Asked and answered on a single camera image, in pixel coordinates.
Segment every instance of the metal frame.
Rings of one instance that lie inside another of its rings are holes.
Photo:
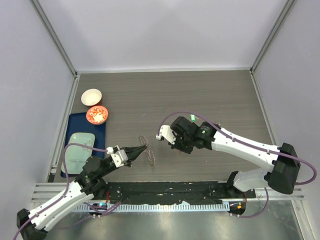
[[[46,16],[43,8],[41,7],[41,4],[39,0],[29,0],[32,6],[34,7],[36,13],[38,14],[40,20],[42,21],[45,29],[47,30],[49,36],[51,37],[53,43],[55,44],[57,50],[61,54],[63,60],[65,61],[67,67],[69,68],[71,74],[74,76],[72,86],[69,92],[69,97],[66,103],[66,106],[64,108],[64,114],[63,118],[60,122],[59,129],[58,129],[58,135],[56,140],[56,146],[53,150],[52,157],[51,157],[51,166],[49,170],[49,174],[52,176],[56,173],[56,168],[58,165],[58,161],[61,155],[61,151],[63,148],[64,143],[64,135],[66,132],[67,124],[68,124],[68,117],[71,113],[72,105],[74,102],[74,97],[76,94],[77,86],[79,83],[79,74],[88,74],[88,73],[139,73],[139,72],[181,72],[181,71],[231,71],[231,70],[250,70],[252,82],[254,85],[254,88],[256,90],[256,94],[260,103],[260,107],[262,109],[262,113],[266,122],[267,129],[270,134],[270,138],[272,141],[272,144],[276,145],[278,143],[275,134],[273,133],[272,125],[268,119],[268,113],[265,108],[261,90],[259,88],[259,85],[256,80],[255,71],[263,59],[265,53],[267,52],[268,48],[270,47],[271,43],[275,39],[277,33],[279,32],[282,24],[284,23],[286,17],[290,13],[291,9],[293,8],[294,4],[297,0],[287,0],[285,5],[283,6],[283,9],[275,21],[272,30],[270,31],[267,39],[265,40],[258,56],[256,57],[253,65],[251,68],[249,67],[235,67],[235,68],[169,68],[169,69],[132,69],[132,70],[113,70],[113,71],[80,71],[77,72],[68,57],[63,45],[61,44],[57,34],[55,33],[50,21],[48,20],[48,17]],[[48,201],[50,198],[52,198],[54,195],[62,191],[66,187],[66,183],[37,183],[32,200],[30,203],[29,208],[33,209],[46,201]],[[255,190],[257,198],[254,199],[248,199],[248,201],[260,201],[265,200],[265,190],[264,189],[256,189]],[[308,211],[308,208],[306,206],[306,202],[304,201],[304,196],[300,188],[296,188],[294,190],[294,193],[292,195],[284,195],[281,193],[278,193],[272,189],[268,189],[269,193],[269,200],[270,201],[281,201],[281,200],[291,200],[292,206],[294,208],[300,229],[302,231],[302,235],[304,239],[306,240],[312,240],[316,239],[314,236],[314,232],[312,230],[311,221],[308,217],[308,214],[310,212]],[[243,199],[232,199],[233,201],[241,201]]]
[[[207,68],[157,68],[157,69],[125,69],[125,70],[87,70],[78,74],[116,74],[116,73],[157,73],[157,72],[204,72],[204,71],[242,71],[250,67],[207,67]]]
[[[267,113],[267,110],[265,108],[265,104],[264,104],[264,101],[263,101],[263,97],[262,97],[262,93],[261,93],[259,84],[257,83],[256,75],[252,71],[250,71],[250,75],[251,75],[252,83],[253,83],[253,86],[254,86],[254,89],[255,89],[255,92],[256,92],[256,96],[258,97],[258,101],[259,101],[259,104],[260,104],[260,107],[261,107],[261,110],[262,110],[262,114],[263,114],[263,118],[264,118],[264,121],[265,121],[265,124],[266,124],[266,128],[268,129],[268,132],[269,132],[269,135],[270,135],[270,138],[271,138],[271,142],[272,142],[273,145],[277,145],[278,146],[280,143],[276,139],[276,136],[275,136],[275,134],[273,132],[272,125],[271,125],[271,123],[269,121],[268,113]]]
[[[316,236],[315,232],[313,231],[313,226],[311,226],[310,218],[307,214],[308,210],[306,202],[301,200],[293,200],[291,202],[303,238],[305,240],[315,240]]]
[[[37,183],[32,195],[31,203],[45,203],[55,195],[65,189],[67,184],[65,182],[48,182],[48,183]],[[286,195],[280,192],[274,191],[271,188],[267,188],[270,201],[281,201],[281,200],[304,200],[303,193],[300,188],[295,188],[293,194]],[[247,201],[260,201],[266,200],[266,192],[264,188],[255,189],[256,198],[248,198]],[[226,198],[224,201],[243,201],[243,198]],[[89,202],[99,202],[99,200],[90,200]]]
[[[49,36],[51,37],[52,41],[54,42],[57,50],[59,51],[59,53],[61,54],[65,64],[68,66],[70,72],[72,73],[72,75],[74,77],[76,77],[77,75],[77,71],[75,70],[72,62],[70,61],[64,47],[62,46],[54,28],[52,27],[45,11],[43,10],[43,8],[41,7],[41,4],[39,2],[39,0],[29,0],[30,3],[32,4],[34,10],[36,11],[37,15],[39,16],[41,22],[43,23],[47,33],[49,34]]]
[[[279,29],[281,28],[282,24],[284,23],[285,19],[287,18],[288,14],[290,13],[291,9],[293,8],[293,6],[295,5],[297,0],[287,0],[286,3],[284,4],[282,11],[279,15],[279,17],[277,18],[277,20],[275,21],[271,32],[269,33],[269,36],[266,38],[258,56],[256,57],[252,67],[251,67],[251,72],[255,72],[255,70],[257,69],[260,61],[262,60],[262,58],[264,57],[266,51],[268,50],[270,44],[273,42],[273,40],[275,39],[275,36],[277,35]]]
[[[65,133],[66,133],[67,126],[68,126],[68,118],[71,113],[72,106],[74,104],[74,99],[76,96],[79,79],[80,79],[80,75],[75,76],[73,78],[73,81],[71,84],[68,99],[67,99],[66,105],[64,107],[64,111],[63,111],[63,117],[62,117],[61,122],[59,124],[58,135],[56,138],[56,144],[55,144],[54,150],[52,152],[51,164],[50,164],[50,168],[48,171],[48,176],[47,176],[46,181],[49,180],[50,175],[56,174],[56,171],[57,171],[58,162],[59,162],[60,155],[61,155],[61,152],[63,149],[64,141],[65,141]]]

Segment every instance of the red bowl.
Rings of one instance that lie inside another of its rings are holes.
[[[86,112],[86,119],[94,125],[103,124],[108,118],[108,110],[104,106],[93,106]]]

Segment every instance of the light green plate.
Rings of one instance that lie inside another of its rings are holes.
[[[95,144],[95,135],[88,132],[76,132],[71,135],[70,143],[77,143],[93,147]],[[86,160],[91,156],[92,150],[81,146],[70,146],[65,153],[65,164],[68,174],[80,174],[82,167],[86,164]],[[66,173],[64,165],[61,171]]]

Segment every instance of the wood grain surface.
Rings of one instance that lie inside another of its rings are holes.
[[[142,135],[155,155],[154,166],[142,153],[133,167],[122,167],[105,176],[109,182],[225,181],[232,171],[258,168],[224,152],[194,148],[191,154],[185,154],[157,141],[160,122],[176,111],[195,111],[237,135],[271,144],[247,70],[82,74],[72,113],[89,109],[81,103],[81,95],[91,88],[102,92],[101,104],[109,112],[106,147],[139,146],[138,137]],[[178,116],[165,123],[170,125]],[[66,179],[57,174],[54,181]]]

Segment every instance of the robotic arm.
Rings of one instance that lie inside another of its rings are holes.
[[[83,171],[70,183],[67,193],[63,190],[43,205],[30,211],[22,209],[17,213],[17,226],[24,240],[43,240],[57,222],[77,206],[91,200],[99,199],[106,192],[107,184],[103,177],[122,166],[131,167],[134,161],[145,149],[146,145],[138,147],[108,147],[106,159],[91,156],[82,167]]]
[[[233,191],[246,192],[268,186],[283,194],[293,193],[301,164],[291,158],[275,154],[285,153],[296,157],[293,146],[284,143],[279,147],[252,141],[235,135],[219,125],[215,126],[218,130],[208,122],[197,126],[194,122],[179,116],[170,126],[162,125],[156,139],[167,140],[171,149],[187,154],[190,154],[194,147],[205,148],[229,153],[258,165],[260,168],[255,170],[231,173],[227,181],[228,191],[231,194]]]

